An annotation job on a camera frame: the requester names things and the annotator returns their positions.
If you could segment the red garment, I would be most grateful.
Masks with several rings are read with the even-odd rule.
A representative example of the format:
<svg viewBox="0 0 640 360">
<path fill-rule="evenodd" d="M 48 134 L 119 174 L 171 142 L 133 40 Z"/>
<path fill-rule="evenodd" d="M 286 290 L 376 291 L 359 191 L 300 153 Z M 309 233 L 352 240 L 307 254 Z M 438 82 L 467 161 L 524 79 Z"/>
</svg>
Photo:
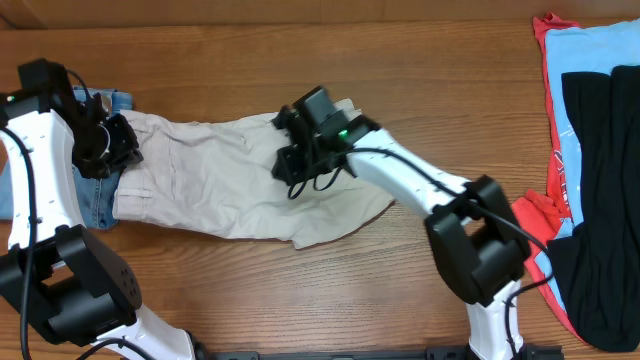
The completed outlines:
<svg viewBox="0 0 640 360">
<path fill-rule="evenodd" d="M 560 141 L 557 134 L 551 87 L 547 71 L 545 39 L 549 30 L 564 30 L 579 27 L 574 21 L 563 20 L 549 12 L 543 17 L 532 19 L 534 37 L 542 54 L 542 75 L 545 87 L 545 108 L 550 125 L 551 152 L 549 156 L 546 180 L 546 195 L 529 189 L 523 197 L 518 198 L 512 209 L 522 228 L 533 235 L 543 245 L 568 236 L 572 230 L 571 210 L 566 190 L 566 176 Z M 525 261 L 525 267 L 534 282 L 544 280 L 551 272 L 548 257 L 536 246 L 531 245 L 532 255 Z M 541 295 L 559 322 L 579 340 L 582 340 L 571 325 L 555 278 L 538 287 Z"/>
</svg>

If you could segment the folded blue denim jeans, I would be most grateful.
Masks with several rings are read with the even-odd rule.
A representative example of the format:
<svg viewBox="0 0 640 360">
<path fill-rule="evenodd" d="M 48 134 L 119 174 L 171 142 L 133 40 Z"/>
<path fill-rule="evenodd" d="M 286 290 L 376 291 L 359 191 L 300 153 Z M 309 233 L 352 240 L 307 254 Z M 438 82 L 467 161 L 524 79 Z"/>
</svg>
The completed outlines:
<svg viewBox="0 0 640 360">
<path fill-rule="evenodd" d="M 131 94 L 116 89 L 88 89 L 91 95 L 99 94 L 103 107 L 109 115 L 122 110 L 133 109 Z M 72 168 L 80 212 L 87 228 L 109 229 L 117 220 L 114 218 L 113 203 L 121 171 L 104 179 L 88 179 L 81 176 L 76 167 Z M 13 217 L 13 198 L 10 164 L 6 163 L 1 173 L 1 219 Z"/>
</svg>

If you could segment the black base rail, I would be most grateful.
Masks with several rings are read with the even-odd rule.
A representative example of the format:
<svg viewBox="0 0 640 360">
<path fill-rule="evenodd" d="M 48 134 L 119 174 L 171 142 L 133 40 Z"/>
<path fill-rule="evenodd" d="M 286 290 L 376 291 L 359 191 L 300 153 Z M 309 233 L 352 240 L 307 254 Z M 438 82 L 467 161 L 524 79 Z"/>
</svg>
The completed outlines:
<svg viewBox="0 0 640 360">
<path fill-rule="evenodd" d="M 469 346 L 438 346 L 421 351 L 356 351 L 260 354 L 255 351 L 217 352 L 206 359 L 212 360 L 472 360 L 480 359 Z M 560 346 L 525 346 L 516 359 L 564 360 Z"/>
</svg>

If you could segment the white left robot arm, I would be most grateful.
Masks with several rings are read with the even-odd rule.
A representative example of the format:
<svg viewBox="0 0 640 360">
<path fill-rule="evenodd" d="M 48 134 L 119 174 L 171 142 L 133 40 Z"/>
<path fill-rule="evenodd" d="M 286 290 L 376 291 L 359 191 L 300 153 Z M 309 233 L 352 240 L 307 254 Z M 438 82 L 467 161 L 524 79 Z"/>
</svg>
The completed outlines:
<svg viewBox="0 0 640 360">
<path fill-rule="evenodd" d="M 126 359 L 203 359 L 192 335 L 142 302 L 128 263 L 84 225 L 72 174 L 74 138 L 55 111 L 9 120 L 1 138 L 9 156 L 13 223 L 1 258 L 1 295 L 52 344 Z"/>
</svg>

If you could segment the light blue t-shirt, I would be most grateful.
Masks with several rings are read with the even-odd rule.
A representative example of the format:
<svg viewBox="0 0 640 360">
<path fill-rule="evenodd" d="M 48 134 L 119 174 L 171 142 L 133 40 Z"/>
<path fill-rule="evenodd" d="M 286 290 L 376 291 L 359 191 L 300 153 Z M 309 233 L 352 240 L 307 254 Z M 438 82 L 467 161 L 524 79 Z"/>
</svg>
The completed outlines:
<svg viewBox="0 0 640 360">
<path fill-rule="evenodd" d="M 581 204 L 582 153 L 566 114 L 562 75 L 573 72 L 614 74 L 639 90 L 639 22 L 580 28 L 551 14 L 533 20 L 543 55 L 546 105 L 550 121 L 552 153 L 548 193 L 569 213 L 561 217 L 556 237 L 567 238 L 584 221 Z"/>
</svg>

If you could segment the beige cotton shorts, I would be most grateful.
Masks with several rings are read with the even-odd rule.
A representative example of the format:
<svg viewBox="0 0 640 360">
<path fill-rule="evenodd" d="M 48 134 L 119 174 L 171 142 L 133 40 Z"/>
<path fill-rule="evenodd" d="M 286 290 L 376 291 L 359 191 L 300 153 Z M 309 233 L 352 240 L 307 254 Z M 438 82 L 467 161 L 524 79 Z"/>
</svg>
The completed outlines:
<svg viewBox="0 0 640 360">
<path fill-rule="evenodd" d="M 393 202 L 345 172 L 324 175 L 289 199 L 287 185 L 271 175 L 277 150 L 289 143 L 271 113 L 224 123 L 123 115 L 143 159 L 119 179 L 112 210 L 118 220 L 227 239 L 278 239 L 302 249 L 355 232 Z"/>
</svg>

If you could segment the black garment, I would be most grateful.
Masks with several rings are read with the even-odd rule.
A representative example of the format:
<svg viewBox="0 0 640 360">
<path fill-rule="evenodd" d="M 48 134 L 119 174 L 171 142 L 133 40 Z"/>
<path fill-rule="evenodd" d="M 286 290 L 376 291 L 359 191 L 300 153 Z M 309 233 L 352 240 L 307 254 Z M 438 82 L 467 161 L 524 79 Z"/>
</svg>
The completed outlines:
<svg viewBox="0 0 640 360">
<path fill-rule="evenodd" d="M 548 248 L 568 318 L 607 352 L 639 345 L 639 69 L 562 77 L 567 117 L 581 146 L 583 214 Z"/>
</svg>

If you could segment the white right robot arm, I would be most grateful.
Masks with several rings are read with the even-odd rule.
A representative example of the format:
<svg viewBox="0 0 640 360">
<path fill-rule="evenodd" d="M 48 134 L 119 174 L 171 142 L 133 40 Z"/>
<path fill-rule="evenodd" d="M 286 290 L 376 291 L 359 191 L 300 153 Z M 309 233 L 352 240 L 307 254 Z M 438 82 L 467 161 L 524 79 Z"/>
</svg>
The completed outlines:
<svg viewBox="0 0 640 360">
<path fill-rule="evenodd" d="M 530 358 L 516 301 L 530 247 L 497 182 L 438 169 L 364 115 L 350 120 L 341 110 L 313 115 L 283 106 L 272 122 L 291 141 L 278 150 L 272 170 L 289 185 L 290 198 L 309 180 L 346 170 L 423 219 L 436 268 L 465 303 L 471 327 L 467 345 L 437 348 L 432 355 Z"/>
</svg>

